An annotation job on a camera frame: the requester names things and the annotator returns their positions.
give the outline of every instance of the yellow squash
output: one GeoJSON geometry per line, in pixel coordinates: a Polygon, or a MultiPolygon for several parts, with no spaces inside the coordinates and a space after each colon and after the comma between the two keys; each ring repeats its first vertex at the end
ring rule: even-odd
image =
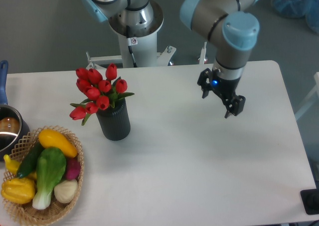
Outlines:
{"type": "Polygon", "coordinates": [[[1,195],[13,203],[29,203],[35,195],[35,183],[28,178],[7,180],[1,186],[1,195]]]}
{"type": "MultiPolygon", "coordinates": [[[[5,167],[8,169],[8,171],[16,175],[21,163],[16,160],[12,160],[9,155],[5,155],[3,159],[5,162],[5,167]]],[[[36,171],[30,173],[27,177],[29,179],[36,180],[36,171]]]]}
{"type": "Polygon", "coordinates": [[[74,145],[60,132],[44,129],[39,133],[39,142],[44,148],[59,148],[66,157],[74,158],[78,151],[74,145]]]}

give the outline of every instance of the white table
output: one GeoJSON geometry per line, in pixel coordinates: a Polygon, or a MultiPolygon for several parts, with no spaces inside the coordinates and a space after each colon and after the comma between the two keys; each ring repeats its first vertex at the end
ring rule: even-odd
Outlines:
{"type": "MultiPolygon", "coordinates": [[[[279,66],[248,62],[237,88],[244,111],[224,119],[201,98],[211,65],[119,69],[127,80],[129,136],[107,140],[96,116],[73,121],[85,97],[75,71],[10,74],[9,105],[31,129],[60,125],[82,142],[85,175],[72,212],[55,225],[250,226],[313,221],[300,191],[315,188],[279,66]]],[[[4,164],[0,164],[0,174],[4,164]]],[[[1,226],[13,226],[4,210],[1,226]]]]}

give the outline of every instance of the tulip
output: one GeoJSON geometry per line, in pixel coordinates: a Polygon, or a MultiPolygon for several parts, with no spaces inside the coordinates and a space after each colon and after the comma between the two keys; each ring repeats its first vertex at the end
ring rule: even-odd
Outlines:
{"type": "Polygon", "coordinates": [[[81,120],[84,119],[86,115],[85,109],[82,106],[78,106],[76,107],[71,113],[70,113],[70,117],[73,120],[81,120]]]}
{"type": "Polygon", "coordinates": [[[96,105],[101,109],[101,110],[106,110],[109,105],[110,105],[110,100],[107,96],[101,96],[99,99],[96,101],[96,105]]]}
{"type": "Polygon", "coordinates": [[[111,63],[106,69],[105,75],[108,80],[114,80],[118,75],[116,65],[111,63]]]}
{"type": "Polygon", "coordinates": [[[98,84],[98,87],[102,92],[109,92],[112,89],[112,85],[108,80],[101,80],[98,84]]]}
{"type": "Polygon", "coordinates": [[[126,80],[118,80],[115,85],[115,89],[118,93],[124,93],[128,89],[126,80]]]}
{"type": "Polygon", "coordinates": [[[88,86],[83,92],[90,100],[97,100],[100,97],[100,91],[94,86],[88,86]]]}
{"type": "Polygon", "coordinates": [[[83,80],[81,78],[78,78],[76,81],[76,86],[79,88],[81,92],[84,92],[86,87],[91,86],[91,83],[88,82],[87,80],[83,80]]]}
{"type": "Polygon", "coordinates": [[[78,68],[75,70],[76,75],[83,80],[88,80],[89,76],[88,76],[88,70],[85,68],[78,68]]]}
{"type": "Polygon", "coordinates": [[[94,104],[93,102],[89,102],[85,105],[85,111],[89,114],[94,114],[98,111],[98,106],[94,104]]]}
{"type": "Polygon", "coordinates": [[[103,79],[103,76],[101,75],[101,73],[97,71],[96,69],[92,69],[92,68],[89,69],[88,76],[92,84],[98,84],[103,79]]]}

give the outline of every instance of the black cable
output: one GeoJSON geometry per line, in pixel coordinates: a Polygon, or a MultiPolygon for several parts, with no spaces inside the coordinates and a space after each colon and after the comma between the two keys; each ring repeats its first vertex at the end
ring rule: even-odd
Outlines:
{"type": "Polygon", "coordinates": [[[311,224],[309,224],[308,226],[314,226],[316,223],[318,223],[319,220],[313,221],[311,224]]]}
{"type": "MultiPolygon", "coordinates": [[[[127,25],[126,26],[126,38],[130,38],[129,37],[129,31],[130,31],[130,27],[127,25]]],[[[133,67],[136,68],[137,64],[136,64],[135,57],[134,57],[134,54],[133,54],[132,46],[129,45],[128,48],[129,48],[129,53],[131,54],[131,57],[132,57],[133,67]]]]}

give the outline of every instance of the wicker basket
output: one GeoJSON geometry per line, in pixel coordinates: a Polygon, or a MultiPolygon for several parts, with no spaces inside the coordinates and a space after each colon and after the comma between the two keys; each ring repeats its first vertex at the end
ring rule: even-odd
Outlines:
{"type": "MultiPolygon", "coordinates": [[[[10,217],[18,222],[20,225],[25,226],[46,226],[50,225],[63,217],[65,217],[71,209],[74,207],[78,197],[80,195],[82,181],[83,181],[83,171],[84,171],[84,158],[82,146],[78,138],[68,129],[59,126],[45,126],[43,128],[38,128],[32,132],[29,132],[26,136],[19,140],[19,142],[15,145],[14,149],[12,149],[12,153],[10,154],[11,159],[17,160],[19,162],[25,157],[30,148],[33,147],[34,143],[38,139],[38,134],[43,129],[53,129],[60,133],[62,133],[78,150],[77,160],[81,164],[81,172],[78,181],[78,189],[73,198],[73,200],[68,204],[62,204],[56,200],[54,194],[52,194],[51,204],[48,208],[44,210],[36,210],[32,207],[32,201],[30,203],[19,205],[16,203],[12,203],[6,199],[3,200],[4,208],[10,215],[10,217]]],[[[14,175],[9,171],[5,171],[3,181],[14,178],[14,175]]]]}

